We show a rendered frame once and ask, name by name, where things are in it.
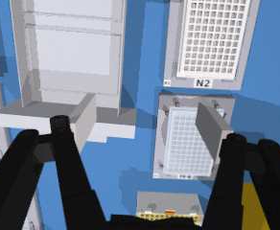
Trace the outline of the white multi-well plate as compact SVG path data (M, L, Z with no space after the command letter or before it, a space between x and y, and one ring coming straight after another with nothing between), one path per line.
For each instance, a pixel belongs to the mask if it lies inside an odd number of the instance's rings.
M194 106L170 105L163 173L210 176L213 160L195 125L197 111Z
M184 0L177 77L234 80L249 2Z

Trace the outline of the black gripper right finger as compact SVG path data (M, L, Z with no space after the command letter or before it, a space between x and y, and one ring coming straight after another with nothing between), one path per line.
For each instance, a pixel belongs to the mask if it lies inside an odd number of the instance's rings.
M249 171L269 230L280 230L280 145L270 139L260 139L258 145L248 143L208 99L198 100L195 125L214 163L219 164L200 230L242 230L245 171Z

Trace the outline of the blue bench mat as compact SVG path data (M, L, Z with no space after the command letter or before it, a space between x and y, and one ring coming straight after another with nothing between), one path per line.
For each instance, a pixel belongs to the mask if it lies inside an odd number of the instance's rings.
M230 126L248 143L280 145L280 0L260 0L241 90L165 87L170 0L128 0L121 107L136 108L134 139L86 141L80 153L105 214L136 216L137 192L198 194L203 215L215 180L152 178L159 93L233 96ZM0 0L3 105L21 99L10 0ZM44 163L35 189L42 230L66 230L56 162Z

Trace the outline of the yellow open-top bin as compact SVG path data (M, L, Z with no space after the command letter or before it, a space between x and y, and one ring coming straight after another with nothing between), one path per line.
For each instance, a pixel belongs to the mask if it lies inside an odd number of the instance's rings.
M253 183L244 183L242 205L244 205L242 230L269 230Z

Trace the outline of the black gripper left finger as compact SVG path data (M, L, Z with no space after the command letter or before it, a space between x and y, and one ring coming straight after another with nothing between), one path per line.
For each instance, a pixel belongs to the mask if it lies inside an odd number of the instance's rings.
M50 118L51 133L16 135L0 160L0 230L22 230L44 163L54 161L66 230L110 230L80 156L96 121L96 94L87 93L69 117Z

